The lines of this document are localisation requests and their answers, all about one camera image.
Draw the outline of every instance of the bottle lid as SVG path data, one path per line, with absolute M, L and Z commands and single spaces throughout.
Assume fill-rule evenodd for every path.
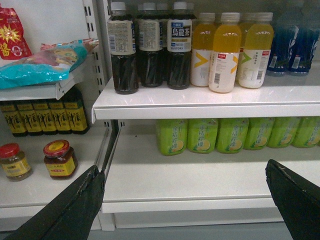
M 173 4 L 174 10 L 187 10 L 187 3 L 185 1 L 176 1 Z
M 111 11 L 126 10 L 126 4 L 123 1 L 115 1 L 111 3 Z
M 223 23 L 238 23 L 239 20 L 239 12 L 223 12 L 221 15 L 221 22 Z
M 213 22 L 215 21 L 215 18 L 216 18 L 216 14 L 213 12 L 200 12 L 199 14 L 200 21 Z
M 270 22 L 272 21 L 273 15 L 274 14 L 272 12 L 257 12 L 255 14 L 255 20 Z
M 43 153 L 49 158 L 56 158 L 64 155 L 70 148 L 67 140 L 55 140 L 49 142 L 43 148 Z
M 8 143 L 0 146 L 0 159 L 7 159 L 16 155 L 20 151 L 20 147 L 17 143 Z
M 157 3 L 156 9 L 157 10 L 168 10 L 168 3 Z
M 145 2 L 143 4 L 143 10 L 156 10 L 156 4 L 154 2 Z

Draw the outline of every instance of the jar label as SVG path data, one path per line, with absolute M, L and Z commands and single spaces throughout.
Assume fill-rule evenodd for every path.
M 73 157 L 70 157 L 66 163 L 62 164 L 46 164 L 50 176 L 66 177 L 72 174 L 76 168 Z
M 2 164 L 2 168 L 8 177 L 18 177 L 29 172 L 31 169 L 25 157 L 15 163 Z

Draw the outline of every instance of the white bottle cap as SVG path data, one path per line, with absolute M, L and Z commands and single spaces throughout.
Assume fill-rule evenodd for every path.
M 156 4 L 154 2 L 145 2 L 143 4 L 143 10 L 156 10 Z
M 200 12 L 199 14 L 200 21 L 213 22 L 215 21 L 215 18 L 216 18 L 216 14 L 213 12 Z
M 187 10 L 187 3 L 185 1 L 176 1 L 173 4 L 174 10 Z
M 157 3 L 156 9 L 157 10 L 168 10 L 168 3 Z
M 126 10 L 126 4 L 123 1 L 115 1 L 111 3 L 111 11 Z
M 221 15 L 221 22 L 223 23 L 238 23 L 239 20 L 239 12 L 223 12 Z
M 272 12 L 257 12 L 255 14 L 255 20 L 270 22 L 270 21 L 272 21 L 273 16 L 274 16 L 274 14 Z

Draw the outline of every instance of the white shelf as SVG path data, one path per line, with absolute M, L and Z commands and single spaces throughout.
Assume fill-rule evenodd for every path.
M 266 76 L 259 89 L 236 84 L 230 93 L 190 86 L 172 90 L 139 86 L 136 93 L 117 94 L 111 79 L 93 105 L 92 119 L 174 119 L 320 116 L 320 66 L 305 77 Z
M 84 75 L 93 69 L 94 58 L 91 54 L 75 70 L 69 73 L 66 80 L 0 89 L 0 101 L 32 100 L 32 99 L 57 99 L 59 100 L 75 84 L 85 80 Z
M 110 139 L 109 136 L 106 138 L 107 134 L 108 128 L 106 127 L 91 127 L 84 135 L 13 137 L 7 126 L 2 127 L 0 146 L 12 142 L 18 143 L 33 169 L 33 174 L 22 181 L 11 182 L 5 176 L 4 171 L 0 171 L 0 231 L 11 231 L 20 227 L 89 167 L 103 161 Z M 44 164 L 43 147 L 57 139 L 69 141 L 78 160 L 78 168 L 70 179 L 54 180 L 50 178 Z M 98 217 L 92 227 L 101 228 Z

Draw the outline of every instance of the dark tea bottle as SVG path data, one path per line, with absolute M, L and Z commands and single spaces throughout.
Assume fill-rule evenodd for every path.
M 114 90 L 118 94 L 133 94 L 139 87 L 133 18 L 126 13 L 124 2 L 112 2 L 111 11 L 107 28 Z

